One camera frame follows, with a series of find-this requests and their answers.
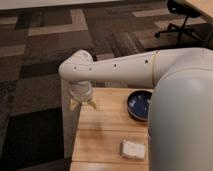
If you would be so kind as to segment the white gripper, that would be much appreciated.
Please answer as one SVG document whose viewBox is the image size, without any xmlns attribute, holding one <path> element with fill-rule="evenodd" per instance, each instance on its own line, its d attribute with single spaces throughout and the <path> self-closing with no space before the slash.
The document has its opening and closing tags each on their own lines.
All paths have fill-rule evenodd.
<svg viewBox="0 0 213 171">
<path fill-rule="evenodd" d="M 97 103 L 93 97 L 93 89 L 90 81 L 74 82 L 70 84 L 70 94 L 78 102 L 87 102 L 95 110 L 98 110 Z M 70 110 L 77 106 L 76 101 L 70 101 Z"/>
</svg>

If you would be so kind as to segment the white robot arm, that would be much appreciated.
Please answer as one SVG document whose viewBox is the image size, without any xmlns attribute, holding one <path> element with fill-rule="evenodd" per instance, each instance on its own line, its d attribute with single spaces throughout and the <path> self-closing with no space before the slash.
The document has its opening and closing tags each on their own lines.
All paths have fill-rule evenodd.
<svg viewBox="0 0 213 171">
<path fill-rule="evenodd" d="M 154 50 L 95 61 L 79 50 L 59 66 L 78 102 L 93 81 L 153 90 L 148 109 L 150 171 L 213 171 L 213 50 Z"/>
</svg>

